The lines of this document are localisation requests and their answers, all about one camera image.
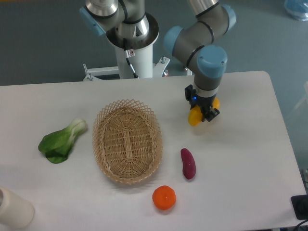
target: woven basket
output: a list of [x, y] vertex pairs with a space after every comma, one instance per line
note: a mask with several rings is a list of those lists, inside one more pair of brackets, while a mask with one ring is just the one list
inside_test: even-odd
[[106, 106], [93, 127], [94, 154], [111, 179], [134, 184], [151, 176], [162, 158], [162, 137], [154, 112], [139, 101]]

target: bok choy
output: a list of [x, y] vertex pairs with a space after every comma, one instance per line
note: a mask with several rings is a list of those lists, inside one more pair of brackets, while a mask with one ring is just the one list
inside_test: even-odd
[[50, 162], [61, 163], [68, 159], [77, 136], [86, 130], [87, 124], [84, 119], [74, 119], [66, 128], [44, 136], [38, 150], [44, 153]]

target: black cable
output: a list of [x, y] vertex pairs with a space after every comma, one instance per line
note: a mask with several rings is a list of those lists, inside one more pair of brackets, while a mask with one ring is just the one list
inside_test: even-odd
[[298, 230], [298, 227], [301, 226], [302, 224], [308, 222], [308, 219], [307, 220], [304, 220], [302, 222], [300, 222], [298, 225], [295, 226], [295, 228], [293, 229], [293, 231], [297, 231]]
[[[124, 49], [125, 51], [128, 50], [127, 47], [126, 47], [126, 43], [127, 43], [127, 40], [126, 40], [126, 38], [125, 38], [125, 39], [123, 39], [123, 49]], [[138, 76], [138, 75], [136, 74], [136, 72], [135, 72], [135, 69], [133, 68], [133, 65], [130, 63], [130, 61], [129, 61], [128, 58], [126, 58], [126, 62], [127, 62], [127, 64], [130, 66], [130, 69], [131, 69], [131, 71], [132, 71], [132, 73], [133, 73], [133, 75], [134, 75], [134, 78], [139, 78], [139, 76]]]
[[125, 21], [125, 20], [127, 20], [127, 15], [128, 15], [126, 5], [124, 4], [123, 0], [119, 0], [119, 3], [122, 6], [122, 9], [123, 9], [123, 12], [124, 12], [124, 21]]

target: blue object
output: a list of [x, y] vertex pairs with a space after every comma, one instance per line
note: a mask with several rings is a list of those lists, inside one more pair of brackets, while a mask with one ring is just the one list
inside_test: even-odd
[[229, 17], [229, 27], [228, 27], [228, 31], [232, 29], [232, 27], [234, 27], [235, 23], [236, 23], [236, 15], [234, 10], [231, 8], [231, 6], [229, 5], [222, 5], [223, 8], [226, 9], [227, 13], [228, 13], [228, 17]]
[[308, 20], [308, 0], [285, 0], [284, 7], [293, 18], [300, 21]]
[[173, 55], [173, 48], [177, 41], [177, 38], [180, 34], [180, 32], [183, 30], [180, 26], [174, 26], [172, 27], [165, 35], [164, 37], [164, 48], [167, 52], [169, 52], [171, 55]]
[[101, 36], [106, 33], [104, 29], [94, 20], [94, 18], [89, 14], [89, 12], [84, 8], [81, 7], [79, 10], [80, 16], [86, 26], [90, 29], [90, 31], [97, 35]]
[[203, 47], [197, 58], [199, 70], [209, 78], [220, 78], [226, 71], [227, 53], [221, 47], [209, 45]]

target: white table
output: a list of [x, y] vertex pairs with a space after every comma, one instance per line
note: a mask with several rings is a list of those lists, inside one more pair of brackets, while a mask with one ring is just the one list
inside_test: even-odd
[[[167, 77], [0, 87], [0, 185], [33, 203], [35, 217], [26, 230], [242, 231], [299, 223], [290, 198], [306, 192], [269, 75], [225, 74], [220, 115], [196, 128], [187, 122], [184, 97], [192, 82]], [[158, 171], [133, 187], [111, 182], [92, 151], [96, 115], [121, 99], [151, 107], [164, 141]], [[75, 117], [89, 130], [66, 162], [51, 164], [39, 142]], [[196, 160], [192, 182], [182, 175], [184, 147]], [[161, 185], [177, 194], [167, 213], [152, 202]]]

